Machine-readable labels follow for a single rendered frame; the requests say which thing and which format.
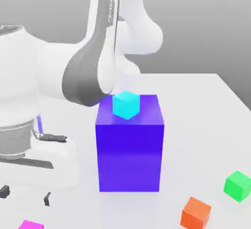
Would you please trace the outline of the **large blue box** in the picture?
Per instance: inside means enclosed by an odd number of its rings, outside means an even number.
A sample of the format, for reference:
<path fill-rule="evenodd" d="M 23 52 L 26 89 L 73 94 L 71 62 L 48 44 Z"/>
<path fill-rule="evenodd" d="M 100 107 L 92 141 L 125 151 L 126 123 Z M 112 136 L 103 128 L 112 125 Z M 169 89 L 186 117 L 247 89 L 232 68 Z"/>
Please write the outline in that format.
<path fill-rule="evenodd" d="M 140 96 L 140 112 L 129 120 L 112 113 L 103 100 L 95 123 L 99 190 L 158 192 L 164 120 L 157 95 Z"/>

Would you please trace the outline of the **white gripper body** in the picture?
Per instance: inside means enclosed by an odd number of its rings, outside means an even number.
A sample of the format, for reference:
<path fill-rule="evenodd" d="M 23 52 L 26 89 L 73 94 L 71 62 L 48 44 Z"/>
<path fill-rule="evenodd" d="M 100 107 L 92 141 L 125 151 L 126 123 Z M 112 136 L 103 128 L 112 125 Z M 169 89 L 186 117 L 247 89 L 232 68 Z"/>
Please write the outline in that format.
<path fill-rule="evenodd" d="M 78 182 L 76 146 L 65 143 L 32 140 L 25 156 L 0 158 L 0 181 L 41 186 L 47 189 L 69 189 Z"/>

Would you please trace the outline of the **small green cube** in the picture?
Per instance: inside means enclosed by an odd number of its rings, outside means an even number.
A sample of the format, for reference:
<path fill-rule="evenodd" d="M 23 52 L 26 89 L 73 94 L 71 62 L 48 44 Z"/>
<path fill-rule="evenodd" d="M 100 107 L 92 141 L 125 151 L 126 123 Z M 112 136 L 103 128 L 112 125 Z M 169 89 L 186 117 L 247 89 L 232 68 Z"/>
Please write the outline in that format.
<path fill-rule="evenodd" d="M 224 193 L 239 203 L 244 201 L 251 194 L 251 178 L 235 171 L 226 178 Z"/>

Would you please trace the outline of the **small cyan cube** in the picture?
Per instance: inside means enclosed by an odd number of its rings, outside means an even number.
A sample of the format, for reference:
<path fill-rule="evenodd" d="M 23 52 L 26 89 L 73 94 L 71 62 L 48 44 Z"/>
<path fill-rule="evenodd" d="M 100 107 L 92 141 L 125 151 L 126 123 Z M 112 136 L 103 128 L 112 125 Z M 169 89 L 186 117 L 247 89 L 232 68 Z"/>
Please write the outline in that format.
<path fill-rule="evenodd" d="M 131 119 L 140 112 L 140 95 L 128 91 L 113 95 L 112 112 L 124 119 Z"/>

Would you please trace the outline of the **small orange cube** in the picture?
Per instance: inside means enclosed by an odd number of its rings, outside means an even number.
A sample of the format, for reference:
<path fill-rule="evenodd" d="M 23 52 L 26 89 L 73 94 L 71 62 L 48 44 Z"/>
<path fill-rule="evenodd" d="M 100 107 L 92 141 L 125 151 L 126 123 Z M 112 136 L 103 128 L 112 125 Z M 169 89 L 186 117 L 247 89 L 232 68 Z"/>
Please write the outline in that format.
<path fill-rule="evenodd" d="M 210 205 L 190 197 L 182 210 L 180 225 L 187 229 L 205 229 L 210 211 Z"/>

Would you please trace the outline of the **small magenta cube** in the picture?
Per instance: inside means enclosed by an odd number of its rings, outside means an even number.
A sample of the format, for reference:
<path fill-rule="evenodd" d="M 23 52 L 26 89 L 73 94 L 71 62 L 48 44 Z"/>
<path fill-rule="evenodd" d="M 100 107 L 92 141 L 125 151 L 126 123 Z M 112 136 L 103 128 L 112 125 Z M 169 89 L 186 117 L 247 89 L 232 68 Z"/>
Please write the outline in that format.
<path fill-rule="evenodd" d="M 23 220 L 18 229 L 45 229 L 43 224 L 29 220 Z"/>

